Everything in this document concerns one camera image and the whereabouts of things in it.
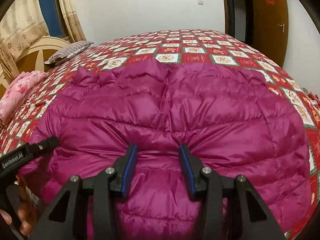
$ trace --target magenta down jacket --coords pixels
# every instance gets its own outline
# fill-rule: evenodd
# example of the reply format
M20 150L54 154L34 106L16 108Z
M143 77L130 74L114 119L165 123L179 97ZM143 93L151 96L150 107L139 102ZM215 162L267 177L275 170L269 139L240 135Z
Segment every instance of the magenta down jacket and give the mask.
M53 154L20 170L45 203L73 174L94 176L123 156L128 143L138 145L130 192L116 200L122 239L194 238L201 203L188 197L181 143L219 174L247 176L283 231L310 205L302 120L257 71L154 59L101 74L79 68L30 143L52 135L60 139ZM92 234L89 203L89 239Z

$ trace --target pillow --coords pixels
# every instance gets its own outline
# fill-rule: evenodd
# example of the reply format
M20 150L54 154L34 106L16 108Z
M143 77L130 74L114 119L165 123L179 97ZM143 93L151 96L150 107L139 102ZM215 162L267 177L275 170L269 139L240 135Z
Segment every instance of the pillow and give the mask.
M77 41L70 44L68 47L58 50L55 54L53 54L45 64L53 64L59 65L63 62L68 61L69 59L75 57L80 52L89 48L93 44L91 41Z

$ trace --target human hand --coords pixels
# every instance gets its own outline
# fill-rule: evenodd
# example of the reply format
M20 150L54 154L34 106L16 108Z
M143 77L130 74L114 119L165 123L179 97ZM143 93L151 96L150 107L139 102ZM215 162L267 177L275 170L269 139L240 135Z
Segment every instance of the human hand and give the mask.
M21 204L18 209L18 217L22 220L20 232L24 236L28 236L36 224L37 212L36 209L32 207L30 199L25 192L25 186L22 182L19 182L19 192ZM0 210L0 214L8 225L12 224L12 218L7 212Z

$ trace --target bedsheet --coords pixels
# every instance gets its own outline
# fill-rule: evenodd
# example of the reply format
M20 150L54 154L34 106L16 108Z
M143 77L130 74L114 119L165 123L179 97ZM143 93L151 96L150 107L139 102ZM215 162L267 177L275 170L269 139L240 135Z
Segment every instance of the bedsheet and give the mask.
M308 135L312 190L307 216L285 234L288 239L294 239L310 219L320 198L317 169L320 165L320 111L276 63L225 33L211 30L159 31L124 37L85 50L49 71L48 78L37 86L8 127L1 131L1 153L6 154L28 142L49 104L72 79L79 66L93 72L103 72L151 57L165 63L213 62L259 71L272 92L293 104Z

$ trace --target curtain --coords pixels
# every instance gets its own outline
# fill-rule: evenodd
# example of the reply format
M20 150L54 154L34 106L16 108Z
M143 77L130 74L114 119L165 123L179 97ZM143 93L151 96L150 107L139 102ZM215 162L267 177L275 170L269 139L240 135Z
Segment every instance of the curtain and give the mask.
M82 27L80 25L78 15L73 7L71 0L59 0L63 19L69 33L70 40L86 41Z
M42 36L49 30L39 0L15 0L0 22L0 65L9 83L19 76L19 56Z

